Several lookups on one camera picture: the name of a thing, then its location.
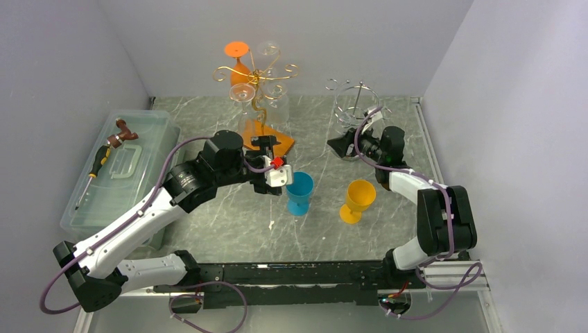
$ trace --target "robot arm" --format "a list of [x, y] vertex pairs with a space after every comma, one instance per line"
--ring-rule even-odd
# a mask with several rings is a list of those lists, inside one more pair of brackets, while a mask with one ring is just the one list
[[[213, 199], [219, 187], [249, 182], [257, 193], [281, 195], [281, 186], [292, 183], [293, 172], [283, 159], [274, 159], [276, 143], [273, 136], [257, 137], [253, 144], [260, 150], [244, 156], [241, 136], [226, 130], [217, 132], [205, 142], [196, 159], [173, 167], [162, 187], [152, 189], [145, 199], [104, 230], [75, 245], [57, 245], [53, 253], [62, 267], [73, 258], [88, 254], [65, 273], [83, 309], [102, 309], [120, 294], [135, 289], [197, 283], [200, 269], [185, 250], [153, 259], [124, 258], [161, 228]], [[158, 191], [155, 200], [140, 211], [153, 191]], [[136, 212], [139, 218], [98, 248], [89, 250]]]
[[[327, 144], [339, 158], [352, 159], [356, 156], [353, 147], [355, 133], [356, 129], [350, 128], [343, 136], [330, 139]], [[417, 236], [386, 253], [383, 261], [385, 272], [391, 275], [412, 274], [418, 265], [449, 251], [444, 198], [432, 184], [415, 176], [414, 170], [404, 161], [404, 131], [401, 128], [388, 126], [383, 130], [381, 138], [373, 137], [372, 133], [373, 129], [363, 128], [357, 140], [357, 149], [379, 166], [403, 171], [389, 172], [376, 168], [377, 182], [417, 205]], [[465, 188], [440, 186], [447, 191], [451, 201], [455, 250], [473, 248], [477, 234]]]

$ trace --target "clear plastic container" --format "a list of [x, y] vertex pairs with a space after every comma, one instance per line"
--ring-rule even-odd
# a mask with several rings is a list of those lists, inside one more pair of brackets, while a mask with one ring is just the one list
[[[136, 132], [138, 139], [124, 142], [112, 149], [106, 164], [98, 177], [92, 180], [78, 210], [76, 201], [80, 198], [88, 181], [88, 172], [94, 156], [106, 138], [118, 133], [115, 121], [122, 118], [127, 127]], [[61, 227], [74, 237], [75, 241], [86, 239], [119, 218], [136, 205], [155, 186], [157, 177], [169, 152], [178, 143], [180, 128], [175, 125], [169, 113], [152, 110], [119, 110], [110, 114], [84, 165], [76, 187], [69, 199]], [[184, 151], [175, 154], [170, 164], [182, 162]], [[160, 230], [144, 245], [158, 249], [164, 230]]]

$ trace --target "marble surface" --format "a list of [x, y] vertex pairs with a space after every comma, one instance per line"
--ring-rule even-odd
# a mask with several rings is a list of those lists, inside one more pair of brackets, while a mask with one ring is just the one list
[[[344, 96], [341, 103], [350, 105], [353, 100], [353, 96]], [[406, 132], [405, 161], [432, 176], [424, 134], [410, 99], [390, 96], [381, 100], [392, 110], [385, 124]], [[160, 257], [188, 250], [198, 262], [382, 259], [387, 250], [414, 237], [416, 206], [381, 188], [372, 167], [362, 161], [342, 161], [326, 145], [336, 135], [333, 101], [333, 96], [290, 96], [290, 121], [284, 131], [297, 142], [288, 153], [288, 163], [315, 181], [308, 214], [290, 215], [286, 194], [256, 194], [249, 184], [223, 187], [216, 199], [170, 224], [161, 249], [140, 248], [130, 257]], [[368, 104], [367, 99], [360, 102], [361, 107]], [[225, 97], [156, 98], [153, 109], [169, 111], [186, 138], [236, 130], [241, 114], [241, 107]], [[202, 142], [190, 145], [187, 158], [194, 158], [201, 148]], [[374, 184], [377, 198], [359, 223], [349, 225], [340, 220], [338, 211], [347, 186], [355, 179]]]

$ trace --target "purple cable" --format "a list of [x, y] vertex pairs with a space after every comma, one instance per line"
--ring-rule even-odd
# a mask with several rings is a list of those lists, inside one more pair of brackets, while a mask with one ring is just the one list
[[245, 163], [245, 166], [247, 167], [247, 169], [249, 169], [249, 171], [251, 171], [253, 173], [265, 173], [271, 169], [274, 169], [273, 165], [266, 166], [265, 168], [262, 168], [262, 169], [256, 169], [253, 166], [251, 166], [251, 164], [249, 164], [246, 159], [243, 159], [243, 162]]
[[434, 316], [438, 315], [456, 297], [456, 295], [457, 295], [458, 291], [460, 290], [460, 288], [463, 287], [464, 285], [466, 285], [464, 283], [464, 281], [467, 278], [467, 276], [471, 273], [471, 271], [474, 270], [474, 267], [478, 267], [478, 271], [476, 272], [476, 274], [474, 275], [474, 277], [469, 281], [469, 283], [471, 283], [473, 280], [477, 279], [482, 274], [482, 264], [480, 262], [476, 262], [475, 264], [471, 265], [467, 269], [467, 271], [465, 272], [465, 274], [463, 275], [463, 277], [461, 278], [460, 283], [455, 288], [455, 290], [453, 291], [453, 293], [451, 293], [451, 295], [445, 300], [445, 302], [443, 302], [443, 304], [441, 304], [441, 306], [438, 307], [435, 311], [431, 312], [430, 314], [425, 314], [423, 316], [405, 317], [405, 316], [402, 316], [401, 315], [398, 318], [404, 319], [404, 320], [407, 320], [407, 321], [423, 321], [425, 319], [429, 319], [431, 317], [434, 317]]
[[[233, 288], [233, 290], [235, 290], [239, 294], [239, 296], [241, 297], [241, 299], [243, 301], [243, 306], [244, 306], [244, 308], [243, 308], [243, 318], [241, 318], [241, 321], [239, 322], [239, 324], [234, 329], [230, 330], [227, 333], [235, 333], [235, 332], [237, 332], [241, 328], [241, 326], [243, 326], [243, 323], [245, 322], [245, 318], [247, 318], [247, 300], [245, 299], [245, 295], [243, 295], [243, 292], [241, 290], [239, 290], [239, 288], [237, 288], [233, 284], [230, 284], [230, 283], [224, 282], [224, 281], [204, 282], [204, 283], [195, 284], [193, 286], [187, 286], [187, 287], [180, 286], [180, 288], [182, 288], [182, 289], [196, 289], [198, 287], [209, 286], [211, 284], [221, 284], [223, 286], [227, 286], [229, 288]], [[196, 324], [192, 323], [191, 321], [187, 321], [186, 319], [183, 319], [182, 317], [180, 317], [177, 314], [175, 314], [175, 312], [173, 312], [173, 309], [171, 307], [172, 304], [173, 304], [173, 302], [175, 300], [177, 300], [178, 298], [182, 298], [182, 297], [194, 297], [194, 295], [191, 295], [189, 293], [183, 293], [182, 295], [178, 295], [178, 296], [172, 298], [170, 300], [170, 302], [169, 302], [169, 313], [172, 315], [172, 317], [178, 319], [182, 323], [184, 323], [184, 324], [186, 324], [186, 325], [188, 325], [188, 326], [190, 326], [190, 327], [192, 327], [192, 328], [194, 328], [196, 330], [201, 331], [202, 333], [212, 333], [210, 331], [207, 331], [207, 330], [201, 328], [200, 326], [197, 326]]]
[[[171, 152], [167, 155], [167, 158], [164, 162], [164, 166], [162, 167], [161, 172], [159, 173], [159, 178], [157, 179], [157, 182], [155, 183], [155, 187], [154, 187], [155, 190], [153, 192], [151, 192], [151, 195], [149, 196], [149, 198], [147, 198], [147, 200], [145, 201], [145, 204], [141, 207], [141, 209], [140, 209], [141, 211], [144, 211], [146, 208], [148, 208], [149, 205], [151, 205], [151, 203], [155, 200], [157, 193], [159, 193], [159, 188], [162, 186], [164, 177], [167, 172], [167, 167], [170, 164], [171, 159], [173, 158], [173, 154], [175, 154], [175, 152], [178, 151], [178, 149], [180, 149], [185, 144], [188, 144], [189, 142], [196, 141], [196, 140], [209, 139], [209, 138], [210, 137], [193, 137], [191, 139], [188, 139], [186, 141], [179, 143], [176, 147], [174, 147], [171, 150]], [[107, 234], [106, 236], [104, 236], [104, 238], [100, 239], [99, 241], [97, 241], [96, 243], [91, 245], [89, 247], [89, 249], [92, 251], [95, 251], [100, 245], [104, 244], [106, 241], [108, 241], [109, 239], [111, 239], [112, 237], [114, 237], [115, 235], [120, 233], [122, 230], [124, 230], [126, 227], [128, 227], [138, 217], [139, 217], [139, 215], [137, 213], [134, 213], [123, 224], [121, 224], [119, 227], [117, 227], [116, 229], [111, 231], [111, 233]], [[47, 306], [45, 305], [45, 301], [47, 299], [47, 294], [49, 294], [51, 287], [55, 284], [57, 279], [61, 275], [63, 275], [68, 269], [70, 269], [73, 265], [77, 264], [80, 260], [86, 258], [87, 256], [88, 256], [88, 253], [86, 251], [86, 252], [83, 252], [81, 255], [73, 258], [70, 262], [68, 262], [65, 266], [63, 266], [63, 268], [61, 268], [59, 273], [53, 279], [51, 279], [49, 284], [45, 287], [45, 289], [43, 289], [43, 292], [41, 293], [41, 299], [39, 301], [39, 308], [41, 309], [41, 311], [43, 311], [45, 314], [62, 314], [64, 312], [68, 312], [72, 309], [75, 309], [80, 305], [80, 303], [76, 303], [74, 305], [70, 305], [70, 306], [65, 307], [63, 309], [52, 310], [52, 309], [47, 308]]]
[[[472, 283], [475, 279], [480, 277], [481, 271], [482, 271], [482, 264], [480, 262], [476, 262], [475, 264], [473, 264], [471, 267], [476, 266], [477, 264], [480, 264], [480, 269], [478, 269], [478, 272], [480, 272], [479, 274], [474, 275], [471, 279], [469, 279], [468, 281], [461, 280], [461, 282], [459, 284], [456, 284], [455, 286], [435, 286], [434, 284], [431, 284], [429, 282], [427, 282], [424, 277], [422, 277], [422, 275], [419, 272], [419, 269], [417, 268], [417, 278], [419, 278], [419, 280], [421, 280], [421, 282], [423, 282], [427, 287], [431, 288], [431, 289], [437, 289], [437, 290], [452, 290], [452, 289], [459, 289], [461, 287], [465, 287], [468, 284]], [[466, 278], [469, 275], [469, 273], [466, 273], [464, 275], [464, 278]]]

